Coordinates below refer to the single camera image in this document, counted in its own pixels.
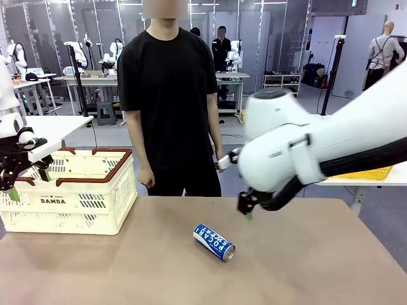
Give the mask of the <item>person's right hand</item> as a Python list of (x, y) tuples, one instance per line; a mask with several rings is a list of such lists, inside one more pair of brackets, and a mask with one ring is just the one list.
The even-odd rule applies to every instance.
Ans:
[(142, 167), (137, 175), (137, 180), (147, 189), (155, 185), (155, 176), (150, 167)]

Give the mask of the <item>person's left hand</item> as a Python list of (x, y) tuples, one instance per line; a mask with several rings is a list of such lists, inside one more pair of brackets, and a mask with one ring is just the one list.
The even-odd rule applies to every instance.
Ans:
[(228, 166), (228, 160), (227, 157), (224, 155), (223, 148), (216, 149), (216, 158), (217, 160), (214, 162), (216, 170), (218, 171), (225, 170)]

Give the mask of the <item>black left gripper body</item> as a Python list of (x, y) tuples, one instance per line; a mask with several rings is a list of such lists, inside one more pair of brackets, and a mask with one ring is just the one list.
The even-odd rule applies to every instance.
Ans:
[(1, 139), (1, 178), (17, 176), (30, 166), (28, 152), (22, 148), (17, 137)]

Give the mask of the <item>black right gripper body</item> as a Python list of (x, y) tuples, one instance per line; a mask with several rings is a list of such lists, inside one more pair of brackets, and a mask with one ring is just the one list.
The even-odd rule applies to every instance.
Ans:
[(253, 206), (260, 205), (263, 207), (266, 203), (266, 193), (251, 189), (250, 199)]

